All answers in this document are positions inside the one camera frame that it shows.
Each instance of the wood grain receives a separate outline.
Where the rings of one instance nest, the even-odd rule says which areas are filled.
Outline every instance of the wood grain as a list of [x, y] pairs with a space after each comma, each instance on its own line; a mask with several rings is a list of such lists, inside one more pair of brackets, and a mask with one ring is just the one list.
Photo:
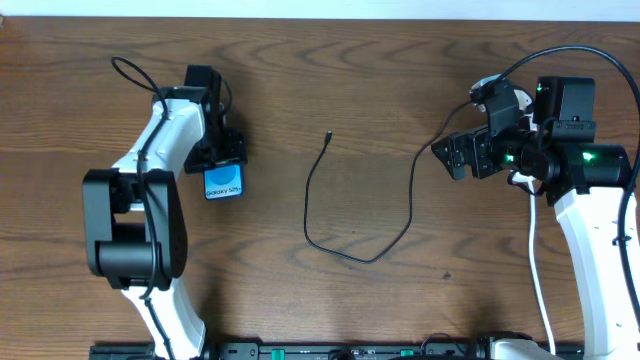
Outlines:
[[[234, 91], [247, 135], [246, 194], [207, 202], [199, 176], [179, 191], [185, 277], [212, 334], [264, 341], [417, 342], [489, 330], [544, 341], [527, 261], [528, 205], [505, 175], [454, 182], [418, 161], [414, 222], [374, 265], [311, 249], [304, 183], [334, 132], [310, 194], [310, 234], [371, 256], [402, 228], [413, 154], [470, 85], [535, 50], [584, 43], [640, 76], [640, 25], [460, 21], [11, 18], [0, 32], [0, 353], [85, 358], [96, 342], [148, 341], [135, 310], [85, 262], [81, 179], [129, 149], [150, 94], [121, 79], [122, 55], [159, 84], [211, 64]], [[635, 151], [636, 110], [606, 62], [566, 53], [512, 76], [593, 76], [598, 140]], [[471, 109], [448, 131], [483, 122]], [[571, 259], [538, 203], [537, 257], [553, 330], [581, 341]]]

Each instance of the charging cable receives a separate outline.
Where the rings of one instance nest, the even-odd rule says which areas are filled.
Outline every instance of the charging cable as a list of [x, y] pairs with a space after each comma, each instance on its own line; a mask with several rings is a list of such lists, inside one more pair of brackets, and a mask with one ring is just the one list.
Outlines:
[[536, 267], [536, 197], [532, 195], [535, 190], [533, 187], [533, 176], [524, 176], [519, 172], [514, 172], [512, 181], [514, 183], [527, 183], [531, 194], [529, 195], [529, 204], [531, 212], [531, 220], [529, 223], [529, 265], [531, 266], [531, 277], [533, 278], [533, 287], [536, 290], [536, 298], [538, 299], [538, 307], [540, 308], [540, 316], [542, 316], [542, 322], [544, 324], [544, 331], [547, 333], [547, 339], [549, 341], [549, 352], [551, 355], [556, 354], [556, 343], [553, 340], [553, 333], [551, 332], [551, 324], [549, 324], [549, 316], [547, 315], [547, 308], [544, 305], [544, 298], [542, 297], [542, 289], [540, 288], [540, 279], [538, 277], [538, 269]]

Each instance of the white cable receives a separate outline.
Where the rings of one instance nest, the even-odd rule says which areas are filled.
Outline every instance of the white cable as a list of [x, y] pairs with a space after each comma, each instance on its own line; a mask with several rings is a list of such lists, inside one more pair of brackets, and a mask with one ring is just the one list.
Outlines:
[[[533, 188], [533, 180], [531, 177], [527, 179], [527, 185], [529, 190], [535, 192]], [[536, 290], [536, 297], [538, 298], [538, 306], [540, 307], [540, 315], [542, 316], [542, 322], [544, 323], [544, 331], [547, 333], [547, 339], [549, 340], [549, 352], [551, 355], [556, 354], [556, 343], [553, 340], [553, 333], [551, 332], [551, 325], [549, 324], [549, 317], [547, 316], [547, 308], [544, 306], [544, 298], [542, 297], [542, 290], [540, 289], [540, 279], [538, 278], [538, 269], [536, 268], [536, 197], [529, 195], [529, 201], [531, 204], [531, 220], [529, 226], [529, 264], [531, 265], [531, 276], [533, 277], [533, 287]]]

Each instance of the green connector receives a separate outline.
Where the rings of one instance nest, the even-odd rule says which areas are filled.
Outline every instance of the green connector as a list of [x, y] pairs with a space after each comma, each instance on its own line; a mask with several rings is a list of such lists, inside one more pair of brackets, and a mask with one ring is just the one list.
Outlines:
[[284, 350], [271, 350], [271, 360], [284, 360]]

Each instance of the blue label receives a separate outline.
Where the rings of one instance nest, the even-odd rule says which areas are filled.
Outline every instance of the blue label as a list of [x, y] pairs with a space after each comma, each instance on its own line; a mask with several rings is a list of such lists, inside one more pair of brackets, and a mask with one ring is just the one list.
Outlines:
[[242, 167], [230, 165], [204, 172], [204, 197], [207, 200], [242, 195]]

